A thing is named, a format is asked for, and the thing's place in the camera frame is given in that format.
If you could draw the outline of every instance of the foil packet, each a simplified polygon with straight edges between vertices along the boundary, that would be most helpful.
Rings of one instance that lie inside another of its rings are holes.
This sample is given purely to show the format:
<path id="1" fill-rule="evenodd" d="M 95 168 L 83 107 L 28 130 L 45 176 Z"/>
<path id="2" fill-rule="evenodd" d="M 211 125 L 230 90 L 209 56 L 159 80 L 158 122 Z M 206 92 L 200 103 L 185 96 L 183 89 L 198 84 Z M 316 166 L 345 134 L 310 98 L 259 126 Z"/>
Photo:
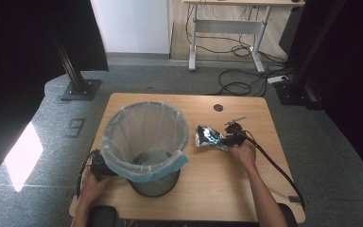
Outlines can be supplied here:
<path id="1" fill-rule="evenodd" d="M 196 125 L 196 146 L 210 146 L 228 151 L 228 147 L 223 144 L 225 136 L 209 127 Z"/>

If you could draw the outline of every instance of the black pole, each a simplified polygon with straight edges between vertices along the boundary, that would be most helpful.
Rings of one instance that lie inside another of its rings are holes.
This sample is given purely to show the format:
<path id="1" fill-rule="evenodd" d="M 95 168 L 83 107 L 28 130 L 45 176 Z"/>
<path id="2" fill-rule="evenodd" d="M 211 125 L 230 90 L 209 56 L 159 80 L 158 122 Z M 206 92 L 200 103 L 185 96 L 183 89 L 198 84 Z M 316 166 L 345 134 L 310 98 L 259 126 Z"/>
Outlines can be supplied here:
<path id="1" fill-rule="evenodd" d="M 312 76 L 312 62 L 345 2 L 346 0 L 337 0 L 329 10 L 327 20 L 323 24 L 315 41 L 310 46 L 308 53 L 305 55 L 298 75 L 293 82 L 291 84 L 275 84 L 275 89 L 281 104 L 305 105 L 309 109 L 321 109 L 314 86 L 310 86 L 308 83 L 308 80 Z"/>
<path id="2" fill-rule="evenodd" d="M 77 70 L 75 65 L 69 58 L 66 49 L 63 46 L 61 37 L 55 28 L 49 16 L 45 17 L 48 26 L 48 34 L 51 42 L 54 45 L 56 52 L 60 58 L 64 70 L 70 78 L 70 84 L 67 86 L 66 91 L 61 97 L 62 100 L 93 100 L 95 93 L 101 83 L 100 79 L 84 79 L 80 71 Z"/>

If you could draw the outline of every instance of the black curtain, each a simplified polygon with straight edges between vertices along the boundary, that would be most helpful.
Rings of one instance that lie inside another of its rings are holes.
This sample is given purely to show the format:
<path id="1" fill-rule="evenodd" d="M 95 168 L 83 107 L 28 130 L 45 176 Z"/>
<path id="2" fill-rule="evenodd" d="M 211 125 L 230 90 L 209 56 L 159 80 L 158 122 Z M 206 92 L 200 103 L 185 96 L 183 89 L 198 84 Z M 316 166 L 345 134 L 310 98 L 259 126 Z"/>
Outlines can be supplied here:
<path id="1" fill-rule="evenodd" d="M 47 23 L 80 71 L 108 71 L 90 1 L 0 1 L 0 165 L 38 110 L 45 84 L 65 74 Z"/>
<path id="2" fill-rule="evenodd" d="M 328 22 L 319 47 L 311 49 Z M 296 79 L 320 85 L 322 107 L 363 160 L 363 1 L 308 0 L 289 58 L 302 72 Z"/>

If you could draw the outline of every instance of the white wall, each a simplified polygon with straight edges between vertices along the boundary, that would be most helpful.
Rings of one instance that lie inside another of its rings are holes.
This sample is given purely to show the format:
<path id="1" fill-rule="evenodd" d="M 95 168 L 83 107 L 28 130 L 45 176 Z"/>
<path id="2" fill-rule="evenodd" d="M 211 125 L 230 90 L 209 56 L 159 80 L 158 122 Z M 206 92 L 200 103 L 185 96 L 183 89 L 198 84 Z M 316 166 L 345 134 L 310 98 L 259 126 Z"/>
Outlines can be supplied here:
<path id="1" fill-rule="evenodd" d="M 91 0 L 107 53 L 170 53 L 171 0 Z"/>

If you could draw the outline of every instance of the table leg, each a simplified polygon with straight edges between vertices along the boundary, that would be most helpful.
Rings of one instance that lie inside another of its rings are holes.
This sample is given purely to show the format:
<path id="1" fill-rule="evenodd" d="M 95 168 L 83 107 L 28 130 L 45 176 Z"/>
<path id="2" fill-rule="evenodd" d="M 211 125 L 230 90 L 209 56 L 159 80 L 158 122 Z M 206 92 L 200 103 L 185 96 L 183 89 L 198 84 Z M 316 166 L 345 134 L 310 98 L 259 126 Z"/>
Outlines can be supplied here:
<path id="1" fill-rule="evenodd" d="M 250 48 L 252 58 L 254 59 L 255 65 L 260 74 L 265 73 L 265 69 L 259 58 L 258 49 L 261 44 L 262 38 L 264 37 L 265 28 L 267 28 L 270 10 L 271 10 L 271 7 L 267 7 L 267 10 L 265 11 L 264 20 L 262 21 L 261 28 L 258 33 L 258 37 L 255 40 L 254 46 Z"/>
<path id="2" fill-rule="evenodd" d="M 190 59 L 188 62 L 188 69 L 190 71 L 196 71 L 196 26 L 197 26 L 197 8 L 198 5 L 194 5 L 194 17 L 193 17 L 193 41 L 190 44 Z"/>

